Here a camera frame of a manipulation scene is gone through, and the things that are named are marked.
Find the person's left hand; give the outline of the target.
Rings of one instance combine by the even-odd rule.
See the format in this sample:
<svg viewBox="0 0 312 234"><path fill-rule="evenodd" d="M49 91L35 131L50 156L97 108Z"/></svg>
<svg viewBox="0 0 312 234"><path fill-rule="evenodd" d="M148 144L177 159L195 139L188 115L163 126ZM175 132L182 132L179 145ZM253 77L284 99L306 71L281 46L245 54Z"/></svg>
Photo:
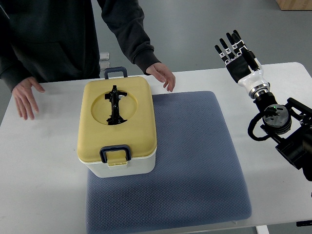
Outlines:
<svg viewBox="0 0 312 234"><path fill-rule="evenodd" d="M169 70L169 68L161 62L152 64L146 69L146 74L154 76L159 82L163 84L169 92L173 92L176 85L176 77Z"/></svg>

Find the person's right hand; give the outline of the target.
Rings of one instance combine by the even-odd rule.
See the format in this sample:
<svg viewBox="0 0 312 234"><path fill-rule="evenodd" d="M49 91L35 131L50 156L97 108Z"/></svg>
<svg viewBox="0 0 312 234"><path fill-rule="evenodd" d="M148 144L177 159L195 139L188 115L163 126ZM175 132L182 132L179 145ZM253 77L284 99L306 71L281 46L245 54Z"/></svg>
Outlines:
<svg viewBox="0 0 312 234"><path fill-rule="evenodd" d="M39 108L32 91L33 87L40 93L45 92L45 89L34 77L24 79L12 91L18 115L24 120L34 120L35 113L39 113Z"/></svg>

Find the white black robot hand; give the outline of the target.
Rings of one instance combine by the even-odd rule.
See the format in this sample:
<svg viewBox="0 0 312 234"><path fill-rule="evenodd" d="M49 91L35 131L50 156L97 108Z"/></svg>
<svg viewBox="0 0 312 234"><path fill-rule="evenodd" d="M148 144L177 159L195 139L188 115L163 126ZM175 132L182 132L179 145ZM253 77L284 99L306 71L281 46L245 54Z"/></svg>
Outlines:
<svg viewBox="0 0 312 234"><path fill-rule="evenodd" d="M270 84L263 78L263 68L254 53L249 50L237 30L227 32L226 37L231 48L223 38L214 48L225 64L232 79L245 88L250 98L256 99L270 91Z"/></svg>

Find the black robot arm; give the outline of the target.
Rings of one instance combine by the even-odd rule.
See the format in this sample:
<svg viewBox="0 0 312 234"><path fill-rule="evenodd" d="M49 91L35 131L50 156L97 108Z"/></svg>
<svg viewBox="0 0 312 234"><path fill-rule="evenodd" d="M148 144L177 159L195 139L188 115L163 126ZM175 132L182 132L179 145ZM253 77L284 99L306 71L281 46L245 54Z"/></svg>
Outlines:
<svg viewBox="0 0 312 234"><path fill-rule="evenodd" d="M249 137L255 141L273 139L276 150L311 181L312 109L291 97L280 105L271 92L261 92L253 102L259 113L249 124Z"/></svg>

